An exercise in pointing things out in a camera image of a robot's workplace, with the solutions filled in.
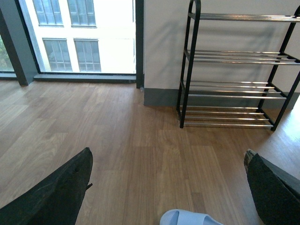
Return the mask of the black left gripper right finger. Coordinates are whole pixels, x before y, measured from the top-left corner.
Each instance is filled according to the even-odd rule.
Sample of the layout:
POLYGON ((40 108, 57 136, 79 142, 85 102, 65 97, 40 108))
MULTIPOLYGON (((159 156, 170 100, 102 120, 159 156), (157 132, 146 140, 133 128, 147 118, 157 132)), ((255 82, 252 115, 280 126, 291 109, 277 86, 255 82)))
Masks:
POLYGON ((244 167, 258 216, 265 225, 300 223, 300 180, 248 149, 244 167))

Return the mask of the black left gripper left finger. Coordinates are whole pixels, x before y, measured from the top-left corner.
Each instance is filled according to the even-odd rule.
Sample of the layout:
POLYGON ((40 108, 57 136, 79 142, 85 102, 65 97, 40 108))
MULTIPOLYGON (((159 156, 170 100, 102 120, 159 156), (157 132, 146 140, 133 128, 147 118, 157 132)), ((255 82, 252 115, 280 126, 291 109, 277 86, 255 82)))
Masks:
POLYGON ((26 193, 0 210, 2 225, 74 225, 86 190, 93 155, 84 148, 26 193))

